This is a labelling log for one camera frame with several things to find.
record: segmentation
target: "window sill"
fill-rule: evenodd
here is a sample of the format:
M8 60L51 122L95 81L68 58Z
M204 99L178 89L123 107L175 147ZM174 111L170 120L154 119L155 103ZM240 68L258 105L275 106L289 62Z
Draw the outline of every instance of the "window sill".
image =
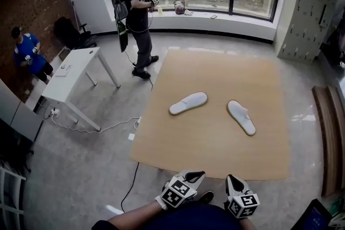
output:
M159 16L155 11L150 29L205 30L273 40L277 27L266 20L230 16L225 13L195 11L192 16L186 16L177 15L174 11L163 11L163 15Z

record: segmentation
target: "cap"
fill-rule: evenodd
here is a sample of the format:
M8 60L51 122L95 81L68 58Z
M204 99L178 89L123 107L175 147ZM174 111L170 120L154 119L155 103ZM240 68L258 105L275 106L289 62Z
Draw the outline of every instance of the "cap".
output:
M19 27L14 27L11 32L12 38L18 38L20 35L20 28Z

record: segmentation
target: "man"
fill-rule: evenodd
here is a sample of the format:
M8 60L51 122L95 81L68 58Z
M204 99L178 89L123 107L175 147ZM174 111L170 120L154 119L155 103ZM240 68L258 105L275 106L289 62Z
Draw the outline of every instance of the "man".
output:
M125 0L125 2L128 10L126 24L139 49L132 75L147 80L151 75L144 68L158 61L157 55L151 56L152 43L148 26L148 8L152 8L153 4L144 0Z
M208 204L212 199L213 192L207 192L198 201L167 211L155 201L108 221L100 220L92 230L255 230L248 218L235 219L230 211Z
M53 67L39 52L40 42L31 33L22 35L20 28L14 27L11 32L16 41L15 61L18 66L27 66L29 71L41 81L49 83L47 75L53 77Z

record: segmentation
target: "black pants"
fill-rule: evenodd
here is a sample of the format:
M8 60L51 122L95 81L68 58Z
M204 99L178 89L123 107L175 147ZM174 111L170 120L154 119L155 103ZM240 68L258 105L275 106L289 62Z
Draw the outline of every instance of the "black pants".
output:
M35 75L37 78L39 78L41 81L47 80L47 75L51 74L53 72L53 67L49 64L49 62L46 62L42 69L38 71Z
M143 72L145 66L151 62L152 42L149 30L142 33L132 32L133 37L138 46L138 60L136 62L136 70Z

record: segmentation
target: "black shoe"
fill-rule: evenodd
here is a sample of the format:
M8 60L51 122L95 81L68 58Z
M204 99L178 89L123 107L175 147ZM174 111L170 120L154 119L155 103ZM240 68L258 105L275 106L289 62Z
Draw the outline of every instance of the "black shoe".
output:
M151 57L151 61L148 63L147 66L149 66L150 64L153 64L154 62L158 61L159 57L157 55L153 55Z
M205 192L198 200L198 202L204 204L210 204L215 194L211 191Z
M132 71L132 76L137 76L143 80L148 80L151 78L151 75L147 71L138 72L136 69Z

